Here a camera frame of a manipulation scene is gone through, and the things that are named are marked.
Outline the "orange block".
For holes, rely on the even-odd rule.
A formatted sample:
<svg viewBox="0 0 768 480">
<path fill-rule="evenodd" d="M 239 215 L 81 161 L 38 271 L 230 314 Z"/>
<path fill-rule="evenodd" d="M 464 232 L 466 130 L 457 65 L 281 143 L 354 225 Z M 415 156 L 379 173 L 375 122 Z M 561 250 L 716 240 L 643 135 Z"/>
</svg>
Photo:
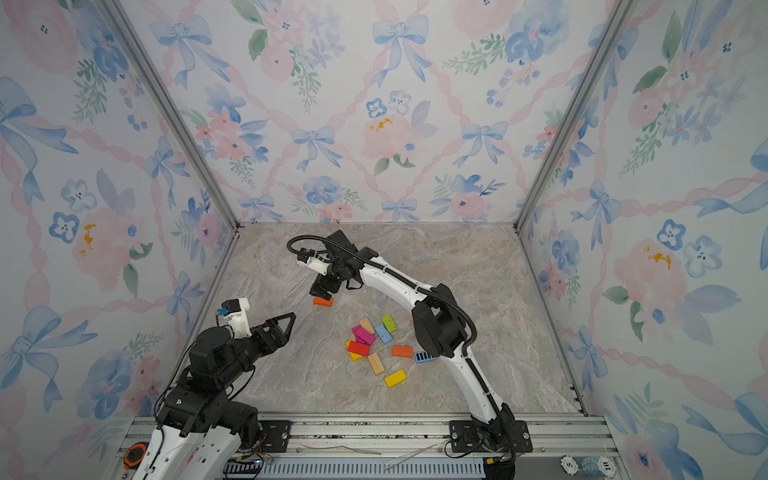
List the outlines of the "orange block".
<svg viewBox="0 0 768 480">
<path fill-rule="evenodd" d="M 313 304 L 317 306 L 331 307 L 333 305 L 333 298 L 326 300 L 320 297 L 315 297 L 313 300 Z"/>
<path fill-rule="evenodd" d="M 412 358 L 414 350 L 412 347 L 403 345 L 394 345 L 392 347 L 392 356 L 397 358 Z"/>
</svg>

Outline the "green block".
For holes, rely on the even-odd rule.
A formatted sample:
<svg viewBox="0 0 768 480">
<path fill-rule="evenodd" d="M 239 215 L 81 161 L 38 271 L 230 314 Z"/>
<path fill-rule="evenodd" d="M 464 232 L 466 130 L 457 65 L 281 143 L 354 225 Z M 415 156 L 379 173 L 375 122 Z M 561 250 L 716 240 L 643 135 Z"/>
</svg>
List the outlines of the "green block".
<svg viewBox="0 0 768 480">
<path fill-rule="evenodd" d="M 397 324 L 396 324 L 396 322 L 394 321 L 394 318 L 391 315 L 389 315 L 389 314 L 384 315 L 384 316 L 381 317 L 381 320 L 382 320 L 383 326 L 386 328 L 386 330 L 389 333 L 394 333 L 394 332 L 398 331 Z"/>
</svg>

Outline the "yellow block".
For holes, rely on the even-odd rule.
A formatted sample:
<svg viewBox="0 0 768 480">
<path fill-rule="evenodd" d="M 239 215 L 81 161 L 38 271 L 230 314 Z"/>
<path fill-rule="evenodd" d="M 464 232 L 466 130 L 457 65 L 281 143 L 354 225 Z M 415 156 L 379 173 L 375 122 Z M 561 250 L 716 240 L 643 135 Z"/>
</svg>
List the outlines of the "yellow block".
<svg viewBox="0 0 768 480">
<path fill-rule="evenodd" d="M 346 341 L 346 344 L 345 344 L 345 345 L 346 345 L 347 349 L 348 349 L 348 347 L 349 347 L 349 345 L 350 345 L 351 343 L 356 343 L 356 342 L 355 342 L 355 341 Z M 359 355 L 359 354 L 357 354 L 357 353 L 354 353 L 354 352 L 352 352 L 352 351 L 350 351 L 350 350 L 347 350 L 347 351 L 348 351 L 348 353 L 349 353 L 349 356 L 350 356 L 350 358 L 351 358 L 351 360 L 352 360 L 353 362 L 357 362 L 357 361 L 359 361 L 359 360 L 361 360 L 361 359 L 363 359 L 363 358 L 364 358 L 364 356 L 362 356 L 362 355 Z"/>
<path fill-rule="evenodd" d="M 388 388 L 394 388 L 407 380 L 407 374 L 404 370 L 398 370 L 385 378 Z"/>
</svg>

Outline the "light blue block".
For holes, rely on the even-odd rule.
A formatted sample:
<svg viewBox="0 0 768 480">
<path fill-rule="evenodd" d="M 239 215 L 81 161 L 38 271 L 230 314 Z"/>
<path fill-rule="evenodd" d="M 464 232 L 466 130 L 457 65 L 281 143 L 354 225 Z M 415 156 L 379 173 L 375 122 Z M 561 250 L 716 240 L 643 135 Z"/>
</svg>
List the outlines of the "light blue block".
<svg viewBox="0 0 768 480">
<path fill-rule="evenodd" d="M 383 324 L 376 326 L 375 332 L 384 344 L 388 344 L 393 340 L 391 334 Z"/>
</svg>

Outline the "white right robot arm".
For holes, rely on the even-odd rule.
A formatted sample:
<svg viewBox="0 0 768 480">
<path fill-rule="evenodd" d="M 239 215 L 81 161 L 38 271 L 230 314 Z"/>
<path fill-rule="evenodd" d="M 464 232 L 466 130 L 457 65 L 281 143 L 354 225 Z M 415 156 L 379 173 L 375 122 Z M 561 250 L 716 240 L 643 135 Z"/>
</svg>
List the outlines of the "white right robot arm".
<svg viewBox="0 0 768 480">
<path fill-rule="evenodd" d="M 341 286 L 373 288 L 410 311 L 418 344 L 450 371 L 469 406 L 480 437 L 490 451 L 515 450 L 515 416 L 479 366 L 471 346 L 478 331 L 445 284 L 420 282 L 384 260 L 357 248 L 340 230 L 327 237 L 299 235 L 287 242 L 297 262 L 317 273 L 310 294 L 330 300 Z"/>
</svg>

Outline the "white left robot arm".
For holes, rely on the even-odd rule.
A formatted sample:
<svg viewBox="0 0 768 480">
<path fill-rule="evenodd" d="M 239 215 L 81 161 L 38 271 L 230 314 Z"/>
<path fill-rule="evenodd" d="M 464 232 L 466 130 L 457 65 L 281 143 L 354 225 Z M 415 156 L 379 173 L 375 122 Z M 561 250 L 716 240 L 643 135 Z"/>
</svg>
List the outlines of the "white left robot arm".
<svg viewBox="0 0 768 480">
<path fill-rule="evenodd" d="M 259 411 L 230 392 L 257 360 L 287 345 L 296 320 L 289 312 L 251 327 L 237 338 L 231 327 L 200 332 L 189 364 L 163 394 L 155 429 L 134 467 L 136 479 L 224 479 L 232 465 L 259 473 L 269 454 L 288 450 L 292 422 L 259 419 Z"/>
</svg>

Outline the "tan wooden block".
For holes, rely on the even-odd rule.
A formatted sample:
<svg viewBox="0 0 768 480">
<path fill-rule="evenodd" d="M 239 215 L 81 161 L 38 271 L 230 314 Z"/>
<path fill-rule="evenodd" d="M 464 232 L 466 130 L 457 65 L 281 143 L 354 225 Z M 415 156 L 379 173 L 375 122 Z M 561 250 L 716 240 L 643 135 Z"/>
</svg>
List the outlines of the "tan wooden block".
<svg viewBox="0 0 768 480">
<path fill-rule="evenodd" d="M 368 318 L 363 318 L 359 321 L 359 325 L 371 334 L 375 334 L 375 328 Z"/>
</svg>

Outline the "magenta block on pile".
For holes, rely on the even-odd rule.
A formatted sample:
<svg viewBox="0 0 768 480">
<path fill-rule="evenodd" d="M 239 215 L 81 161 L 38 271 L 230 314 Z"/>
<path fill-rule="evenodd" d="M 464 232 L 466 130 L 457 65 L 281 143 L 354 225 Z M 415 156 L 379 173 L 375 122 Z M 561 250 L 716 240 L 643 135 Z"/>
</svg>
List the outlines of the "magenta block on pile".
<svg viewBox="0 0 768 480">
<path fill-rule="evenodd" d="M 376 335 L 374 333 L 369 332 L 364 327 L 358 325 L 355 326 L 353 329 L 353 334 L 355 337 L 355 341 L 361 344 L 365 344 L 368 346 L 371 346 L 376 341 Z"/>
</svg>

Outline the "red block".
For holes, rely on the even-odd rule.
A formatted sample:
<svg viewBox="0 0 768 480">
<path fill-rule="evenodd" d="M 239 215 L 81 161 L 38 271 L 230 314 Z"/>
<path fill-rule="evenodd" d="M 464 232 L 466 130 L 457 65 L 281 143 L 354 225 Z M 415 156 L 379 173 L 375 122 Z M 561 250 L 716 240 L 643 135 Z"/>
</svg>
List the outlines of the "red block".
<svg viewBox="0 0 768 480">
<path fill-rule="evenodd" d="M 347 350 L 350 350 L 354 353 L 367 357 L 370 353 L 370 346 L 364 343 L 359 343 L 357 341 L 355 342 L 356 343 L 351 343 Z"/>
</svg>

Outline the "yellow block front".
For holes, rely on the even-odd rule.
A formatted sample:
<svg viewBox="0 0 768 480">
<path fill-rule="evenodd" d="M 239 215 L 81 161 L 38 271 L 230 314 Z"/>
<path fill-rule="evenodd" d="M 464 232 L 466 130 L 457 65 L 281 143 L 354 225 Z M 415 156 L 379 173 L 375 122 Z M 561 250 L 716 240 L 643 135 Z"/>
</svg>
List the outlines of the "yellow block front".
<svg viewBox="0 0 768 480">
<path fill-rule="evenodd" d="M 385 378 L 388 388 L 394 388 L 407 380 L 407 374 L 404 370 L 398 370 Z"/>
</svg>

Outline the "blue slotted block near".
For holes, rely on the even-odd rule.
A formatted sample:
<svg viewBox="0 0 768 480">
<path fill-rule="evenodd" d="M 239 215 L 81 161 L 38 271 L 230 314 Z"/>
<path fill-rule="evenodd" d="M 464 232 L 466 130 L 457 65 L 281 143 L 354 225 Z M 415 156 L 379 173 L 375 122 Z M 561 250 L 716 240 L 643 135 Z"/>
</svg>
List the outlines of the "blue slotted block near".
<svg viewBox="0 0 768 480">
<path fill-rule="evenodd" d="M 417 363 L 427 363 L 435 360 L 433 356 L 425 351 L 416 352 L 414 354 L 414 359 Z"/>
</svg>

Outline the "orange black tape measure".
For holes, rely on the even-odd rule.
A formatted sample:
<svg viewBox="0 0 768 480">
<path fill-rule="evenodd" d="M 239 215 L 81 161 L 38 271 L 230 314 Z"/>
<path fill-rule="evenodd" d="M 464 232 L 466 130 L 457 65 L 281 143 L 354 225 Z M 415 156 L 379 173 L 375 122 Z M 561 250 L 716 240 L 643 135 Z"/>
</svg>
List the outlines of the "orange black tape measure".
<svg viewBox="0 0 768 480">
<path fill-rule="evenodd" d="M 146 455 L 147 447 L 147 442 L 137 442 L 130 446 L 123 456 L 123 468 L 136 470 Z"/>
</svg>

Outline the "aluminium front rail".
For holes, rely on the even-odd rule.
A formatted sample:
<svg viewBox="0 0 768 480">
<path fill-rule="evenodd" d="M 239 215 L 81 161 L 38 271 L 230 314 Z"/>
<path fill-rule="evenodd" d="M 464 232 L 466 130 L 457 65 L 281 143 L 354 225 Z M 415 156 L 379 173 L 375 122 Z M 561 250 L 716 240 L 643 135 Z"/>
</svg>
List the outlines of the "aluminium front rail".
<svg viewBox="0 0 768 480">
<path fill-rule="evenodd" d="M 606 421 L 579 414 L 522 414 L 533 451 L 453 454 L 448 423 L 470 420 L 463 414 L 310 414 L 263 412 L 260 420 L 293 423 L 288 450 L 269 454 L 259 473 L 232 465 L 224 479 L 448 479 L 484 478 L 488 470 L 508 463 L 524 468 L 527 461 L 564 455 L 576 459 L 606 456 L 615 463 L 619 451 Z M 150 417 L 138 417 L 117 450 L 110 475 L 133 478 L 123 468 L 123 456 L 137 442 L 147 442 L 155 429 Z"/>
</svg>

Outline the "aluminium left corner post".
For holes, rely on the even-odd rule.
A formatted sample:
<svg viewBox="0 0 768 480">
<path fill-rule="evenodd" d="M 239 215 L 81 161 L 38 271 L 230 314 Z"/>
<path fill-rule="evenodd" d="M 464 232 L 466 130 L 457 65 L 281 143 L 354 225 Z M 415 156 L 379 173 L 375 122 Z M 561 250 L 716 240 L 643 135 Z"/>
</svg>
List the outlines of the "aluminium left corner post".
<svg viewBox="0 0 768 480">
<path fill-rule="evenodd" d="M 159 71 L 131 24 L 121 3 L 114 0 L 96 1 L 96 6 L 121 45 L 126 49 L 126 54 L 131 62 L 146 82 L 148 93 L 159 108 L 162 119 L 179 143 L 182 151 L 186 154 L 188 162 L 200 178 L 202 185 L 208 190 L 213 203 L 223 214 L 225 222 L 233 230 L 238 230 L 242 224 L 236 218 L 219 183 L 214 178 L 213 170 L 208 166 L 198 150 L 192 133 L 183 121 L 180 110 L 177 108 L 168 88 L 161 80 Z"/>
</svg>

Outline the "aluminium right corner post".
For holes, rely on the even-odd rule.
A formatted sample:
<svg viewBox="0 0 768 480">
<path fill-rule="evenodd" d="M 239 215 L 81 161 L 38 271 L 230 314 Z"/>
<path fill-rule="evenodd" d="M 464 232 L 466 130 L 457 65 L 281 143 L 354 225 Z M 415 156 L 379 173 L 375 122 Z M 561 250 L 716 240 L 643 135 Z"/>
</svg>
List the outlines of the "aluminium right corner post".
<svg viewBox="0 0 768 480">
<path fill-rule="evenodd" d="M 537 201 L 545 189 L 547 179 L 556 168 L 559 157 L 565 150 L 566 143 L 571 134 L 577 130 L 581 116 L 592 98 L 595 85 L 602 72 L 606 69 L 610 57 L 615 53 L 616 45 L 627 28 L 627 22 L 635 7 L 636 1 L 620 0 L 615 4 L 612 14 L 608 17 L 605 28 L 598 38 L 597 47 L 587 63 L 583 78 L 577 85 L 573 98 L 565 109 L 561 128 L 553 140 L 549 153 L 545 156 L 541 167 L 534 177 L 533 185 L 514 223 L 517 234 L 524 230 L 526 223 L 533 217 Z"/>
</svg>

